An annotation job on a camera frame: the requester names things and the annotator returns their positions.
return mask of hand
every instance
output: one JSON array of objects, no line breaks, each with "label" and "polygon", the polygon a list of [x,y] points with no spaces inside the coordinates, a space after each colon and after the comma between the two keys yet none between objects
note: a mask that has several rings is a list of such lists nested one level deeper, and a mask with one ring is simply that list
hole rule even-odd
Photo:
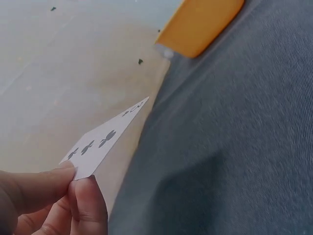
[{"label": "hand", "polygon": [[75,169],[13,174],[0,171],[1,235],[107,235],[108,213],[94,176]]}]

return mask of playing card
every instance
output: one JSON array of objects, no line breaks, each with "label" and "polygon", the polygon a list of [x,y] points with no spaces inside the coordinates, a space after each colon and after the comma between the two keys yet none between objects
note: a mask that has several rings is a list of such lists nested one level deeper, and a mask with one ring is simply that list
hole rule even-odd
[{"label": "playing card", "polygon": [[87,178],[94,173],[148,99],[145,98],[80,138],[61,161],[70,160],[76,167],[74,180]]}]

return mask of orange plastic item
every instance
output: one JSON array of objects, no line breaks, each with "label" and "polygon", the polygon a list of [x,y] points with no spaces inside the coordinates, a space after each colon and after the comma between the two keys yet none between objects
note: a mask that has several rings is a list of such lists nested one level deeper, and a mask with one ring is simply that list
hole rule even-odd
[{"label": "orange plastic item", "polygon": [[197,57],[234,19],[244,0],[185,0],[156,43]]}]

